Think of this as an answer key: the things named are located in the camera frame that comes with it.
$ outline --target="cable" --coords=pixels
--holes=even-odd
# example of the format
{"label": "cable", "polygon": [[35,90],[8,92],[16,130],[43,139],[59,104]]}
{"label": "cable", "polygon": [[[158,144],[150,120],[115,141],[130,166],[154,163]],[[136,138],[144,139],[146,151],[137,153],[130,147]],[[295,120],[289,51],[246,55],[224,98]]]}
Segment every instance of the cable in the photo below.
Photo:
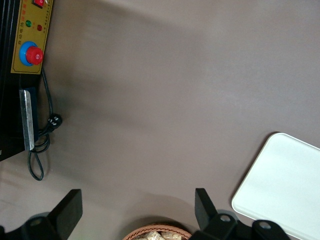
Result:
{"label": "cable", "polygon": [[[55,129],[57,129],[62,124],[61,116],[59,114],[54,113],[54,111],[53,111],[53,102],[52,102],[52,98],[51,98],[51,94],[50,94],[50,90],[49,90],[49,86],[48,86],[48,80],[47,80],[47,76],[46,76],[46,72],[45,72],[44,68],[41,69],[41,76],[43,79],[45,93],[46,93],[48,104],[49,104],[49,116],[50,117],[46,123],[46,126],[43,129],[40,129],[38,132],[39,138],[45,137],[44,142],[41,144],[35,145],[34,149],[29,151],[28,158],[27,158],[27,165],[28,165],[29,172],[32,175],[32,177],[37,181],[41,181],[44,178],[44,168],[42,167],[42,164],[41,164],[41,161],[39,159],[38,154],[45,152],[49,148],[49,146],[50,146],[49,134],[52,133]],[[40,177],[34,173],[32,167],[31,167],[32,154],[34,154],[35,159],[36,159],[38,166],[40,168]]]}

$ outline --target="brown basket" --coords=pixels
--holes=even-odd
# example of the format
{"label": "brown basket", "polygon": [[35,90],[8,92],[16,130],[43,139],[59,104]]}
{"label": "brown basket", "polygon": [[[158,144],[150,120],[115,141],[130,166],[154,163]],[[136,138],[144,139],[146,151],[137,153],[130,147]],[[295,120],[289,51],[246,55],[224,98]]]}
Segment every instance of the brown basket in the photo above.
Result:
{"label": "brown basket", "polygon": [[150,224],[134,230],[122,240],[133,240],[142,234],[147,234],[150,232],[169,232],[173,234],[179,234],[181,235],[182,240],[189,240],[189,238],[191,238],[191,234],[189,232],[182,230],[181,228],[178,228],[176,226],[167,224]]}

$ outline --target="gray floor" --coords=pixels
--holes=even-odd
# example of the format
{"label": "gray floor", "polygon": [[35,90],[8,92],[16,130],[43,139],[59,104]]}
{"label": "gray floor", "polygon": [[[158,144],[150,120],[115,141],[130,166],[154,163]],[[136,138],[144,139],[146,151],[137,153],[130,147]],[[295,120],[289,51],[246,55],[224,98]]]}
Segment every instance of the gray floor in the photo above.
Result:
{"label": "gray floor", "polygon": [[44,66],[64,122],[42,182],[25,152],[0,163],[0,225],[72,188],[84,207],[72,240],[163,219],[193,231],[196,187],[231,210],[271,133],[320,147],[319,16],[317,0],[56,1]]}

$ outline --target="white tray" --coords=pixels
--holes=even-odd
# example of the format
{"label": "white tray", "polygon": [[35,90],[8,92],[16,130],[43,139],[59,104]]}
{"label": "white tray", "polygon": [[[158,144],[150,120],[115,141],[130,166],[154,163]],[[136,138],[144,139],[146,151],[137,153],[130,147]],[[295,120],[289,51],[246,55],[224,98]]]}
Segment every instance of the white tray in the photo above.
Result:
{"label": "white tray", "polygon": [[320,149],[273,134],[232,199],[249,218],[270,220],[302,240],[320,240]]}

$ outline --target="yellow control panel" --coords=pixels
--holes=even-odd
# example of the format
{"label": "yellow control panel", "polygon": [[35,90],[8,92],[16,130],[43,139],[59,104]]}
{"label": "yellow control panel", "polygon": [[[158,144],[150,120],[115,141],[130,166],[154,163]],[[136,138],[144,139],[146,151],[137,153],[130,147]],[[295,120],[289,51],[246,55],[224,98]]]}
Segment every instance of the yellow control panel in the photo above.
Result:
{"label": "yellow control panel", "polygon": [[41,73],[53,1],[20,0],[11,73]]}

